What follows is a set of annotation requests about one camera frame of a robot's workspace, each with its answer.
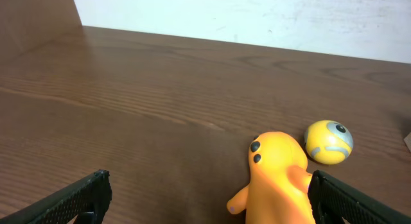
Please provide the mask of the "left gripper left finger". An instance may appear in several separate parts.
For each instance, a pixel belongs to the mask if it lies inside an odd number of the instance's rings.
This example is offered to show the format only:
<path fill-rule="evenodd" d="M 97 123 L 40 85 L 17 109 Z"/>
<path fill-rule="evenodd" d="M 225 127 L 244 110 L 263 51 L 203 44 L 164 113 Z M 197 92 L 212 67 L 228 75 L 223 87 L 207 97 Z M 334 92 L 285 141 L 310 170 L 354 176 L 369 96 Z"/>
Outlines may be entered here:
<path fill-rule="evenodd" d="M 102 223 L 112 200 L 109 172 L 98 170 L 1 218 L 2 224 Z"/>

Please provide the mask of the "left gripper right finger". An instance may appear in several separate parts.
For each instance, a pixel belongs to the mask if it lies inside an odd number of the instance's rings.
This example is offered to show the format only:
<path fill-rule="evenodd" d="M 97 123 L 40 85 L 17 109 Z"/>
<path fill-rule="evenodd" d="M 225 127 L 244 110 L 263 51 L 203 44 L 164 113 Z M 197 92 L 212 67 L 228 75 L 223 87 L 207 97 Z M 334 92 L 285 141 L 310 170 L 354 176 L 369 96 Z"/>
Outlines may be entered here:
<path fill-rule="evenodd" d="M 323 171 L 313 173 L 308 198 L 316 224 L 410 224 L 409 216 Z"/>

